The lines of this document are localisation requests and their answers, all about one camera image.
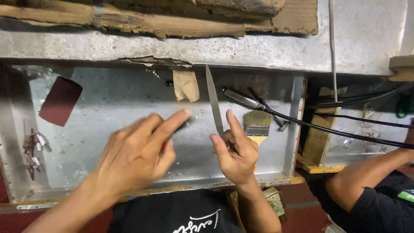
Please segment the sanding sleeve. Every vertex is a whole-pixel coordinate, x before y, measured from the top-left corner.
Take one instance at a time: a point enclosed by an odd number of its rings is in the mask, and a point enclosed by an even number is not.
[[[77,82],[59,76],[46,97],[39,116],[55,125],[65,126],[82,90]]]

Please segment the knife blade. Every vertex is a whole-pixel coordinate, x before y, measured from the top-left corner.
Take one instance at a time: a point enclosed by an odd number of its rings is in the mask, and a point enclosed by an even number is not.
[[[211,110],[213,111],[214,123],[216,124],[217,133],[220,137],[224,137],[223,122],[221,121],[221,114],[219,108],[219,100],[217,99],[216,88],[214,86],[213,77],[210,69],[206,65],[207,89],[210,98]]]

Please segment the paintbrush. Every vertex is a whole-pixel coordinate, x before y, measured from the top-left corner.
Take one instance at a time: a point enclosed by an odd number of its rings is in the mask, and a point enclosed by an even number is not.
[[[270,123],[273,116],[270,113],[253,110],[243,115],[244,131],[247,137],[252,139],[260,146],[262,142],[269,136]]]

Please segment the brush bristles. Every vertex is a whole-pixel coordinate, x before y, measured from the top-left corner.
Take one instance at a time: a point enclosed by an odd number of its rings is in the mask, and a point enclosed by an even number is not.
[[[243,115],[246,126],[270,126],[273,116],[270,113],[253,110]]]

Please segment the green label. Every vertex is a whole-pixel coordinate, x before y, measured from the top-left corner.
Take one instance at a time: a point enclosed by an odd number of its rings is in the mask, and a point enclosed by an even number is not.
[[[407,201],[414,202],[414,195],[406,191],[409,191],[409,190],[402,191],[400,194],[398,194],[398,197],[405,199]]]

